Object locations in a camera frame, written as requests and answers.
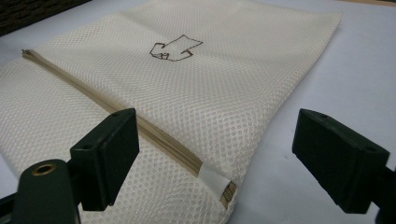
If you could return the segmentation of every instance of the zipper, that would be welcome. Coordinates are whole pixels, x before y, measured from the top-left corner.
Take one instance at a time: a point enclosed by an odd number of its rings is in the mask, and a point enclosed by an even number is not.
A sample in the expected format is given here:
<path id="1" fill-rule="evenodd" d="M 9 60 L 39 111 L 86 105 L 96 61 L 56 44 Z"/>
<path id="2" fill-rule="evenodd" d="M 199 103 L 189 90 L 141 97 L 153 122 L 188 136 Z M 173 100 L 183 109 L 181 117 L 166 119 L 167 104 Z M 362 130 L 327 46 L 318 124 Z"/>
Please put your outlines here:
<path id="1" fill-rule="evenodd" d="M 32 49 L 24 49 L 22 51 L 22 56 L 23 58 L 28 59 L 46 68 L 52 74 L 67 82 L 78 91 L 89 97 L 91 100 L 99 104 L 99 106 L 101 106 L 110 114 L 128 108 L 125 105 L 121 105 L 117 102 L 107 99 L 102 93 L 91 88 L 89 85 L 79 81 L 77 78 L 73 77 L 57 65 L 51 63 Z M 201 178 L 202 173 L 200 173 L 200 171 L 202 171 L 201 168 L 203 168 L 204 163 L 197 156 L 195 156 L 188 148 L 179 143 L 171 135 L 164 132 L 154 124 L 150 123 L 148 120 L 143 119 L 137 114 L 136 119 L 138 133 L 141 137 L 143 137 L 145 140 L 150 142 L 167 156 L 172 158 L 175 162 L 184 167 L 193 176 Z M 216 175 L 217 176 L 215 177 L 224 178 L 217 173 Z M 228 208 L 228 203 L 233 199 L 235 192 L 236 185 L 233 182 L 229 181 L 219 197 L 220 202 L 224 205 L 226 209 Z"/>

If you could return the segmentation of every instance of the black stitched outline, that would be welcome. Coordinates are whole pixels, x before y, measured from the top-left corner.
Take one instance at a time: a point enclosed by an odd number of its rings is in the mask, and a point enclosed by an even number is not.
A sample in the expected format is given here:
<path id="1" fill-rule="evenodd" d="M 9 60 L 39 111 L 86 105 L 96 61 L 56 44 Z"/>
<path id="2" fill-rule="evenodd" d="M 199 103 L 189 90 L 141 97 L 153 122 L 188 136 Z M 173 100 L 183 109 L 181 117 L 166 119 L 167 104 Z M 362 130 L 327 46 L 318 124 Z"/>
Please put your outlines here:
<path id="1" fill-rule="evenodd" d="M 190 47 L 189 49 L 185 49 L 185 50 L 181 51 L 181 53 L 180 53 L 180 54 L 188 53 L 189 56 L 186 56 L 186 57 L 184 57 L 184 58 L 182 58 L 182 59 L 178 59 L 178 60 L 171 60 L 171 59 L 168 59 L 168 58 L 169 58 L 169 53 L 159 53 L 159 54 L 153 54 L 153 53 L 152 53 L 152 51 L 155 49 L 155 46 L 157 46 L 157 45 L 162 45 L 161 49 L 164 49 L 164 48 L 166 48 L 166 46 L 168 46 L 168 45 L 170 45 L 170 44 L 172 44 L 172 43 L 178 41 L 178 40 L 179 40 L 180 38 L 182 38 L 183 36 L 186 37 L 186 38 L 188 38 L 189 40 L 193 40 L 193 41 L 199 42 L 198 44 L 196 44 L 196 45 Z M 195 47 L 197 47 L 197 46 L 199 46 L 199 45 L 202 45 L 203 43 L 204 43 L 204 42 L 202 42 L 202 41 L 195 40 L 195 39 L 191 39 L 191 38 L 189 38 L 189 37 L 186 36 L 186 35 L 181 35 L 178 39 L 173 40 L 173 41 L 169 42 L 168 44 L 164 44 L 164 43 L 155 43 L 155 44 L 154 44 L 154 47 L 152 47 L 152 49 L 151 49 L 151 51 L 149 52 L 149 54 L 150 54 L 152 57 L 156 58 L 156 59 L 167 60 L 167 61 L 171 61 L 171 62 L 178 62 L 178 61 L 181 61 L 181 60 L 190 58 L 190 57 L 193 55 L 193 54 L 191 53 L 190 49 L 193 49 L 193 48 L 195 48 Z"/>

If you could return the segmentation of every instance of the black woven surface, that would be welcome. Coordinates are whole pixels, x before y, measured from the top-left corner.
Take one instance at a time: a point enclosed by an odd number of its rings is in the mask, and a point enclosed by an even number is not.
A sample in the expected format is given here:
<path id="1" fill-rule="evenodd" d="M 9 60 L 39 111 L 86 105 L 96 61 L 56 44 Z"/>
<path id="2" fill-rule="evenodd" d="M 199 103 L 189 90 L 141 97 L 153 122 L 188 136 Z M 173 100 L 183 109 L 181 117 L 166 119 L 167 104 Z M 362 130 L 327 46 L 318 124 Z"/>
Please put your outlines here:
<path id="1" fill-rule="evenodd" d="M 0 35 L 89 1 L 91 0 L 0 0 Z"/>

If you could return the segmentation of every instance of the white bag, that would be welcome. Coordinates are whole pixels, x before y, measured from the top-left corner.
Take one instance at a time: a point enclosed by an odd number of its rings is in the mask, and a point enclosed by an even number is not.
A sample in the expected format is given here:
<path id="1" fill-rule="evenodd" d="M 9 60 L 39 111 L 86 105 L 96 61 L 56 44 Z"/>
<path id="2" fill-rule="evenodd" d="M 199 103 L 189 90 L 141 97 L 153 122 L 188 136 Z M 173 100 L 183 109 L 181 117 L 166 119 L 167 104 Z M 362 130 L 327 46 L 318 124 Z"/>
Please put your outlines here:
<path id="1" fill-rule="evenodd" d="M 277 109 L 329 42 L 340 14 L 237 0 L 149 1 L 35 49 L 113 105 L 137 114 L 238 188 Z M 108 113 L 39 65 L 0 71 L 0 149 L 20 173 L 68 149 Z M 151 143 L 115 206 L 84 223 L 224 223 L 210 190 Z"/>

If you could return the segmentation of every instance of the white tabletop surface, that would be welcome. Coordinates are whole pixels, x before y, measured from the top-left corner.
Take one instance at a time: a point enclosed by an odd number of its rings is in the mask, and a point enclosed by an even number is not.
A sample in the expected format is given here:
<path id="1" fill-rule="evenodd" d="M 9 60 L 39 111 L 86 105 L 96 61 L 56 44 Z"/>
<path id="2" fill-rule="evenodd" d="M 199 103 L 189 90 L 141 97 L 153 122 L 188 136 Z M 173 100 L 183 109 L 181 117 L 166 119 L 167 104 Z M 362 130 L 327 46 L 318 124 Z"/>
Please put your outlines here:
<path id="1" fill-rule="evenodd" d="M 343 12 L 335 35 L 313 69 L 281 106 L 265 132 L 240 189 L 229 221 L 267 224 L 374 223 L 367 215 L 347 215 L 291 153 L 300 108 L 316 110 L 391 152 L 396 166 L 396 7 L 335 0 L 261 0 L 316 12 Z M 0 37 L 0 65 L 21 57 L 56 35 L 133 7 L 144 0 L 93 0 Z M 17 177 L 0 156 L 0 198 L 15 192 Z"/>

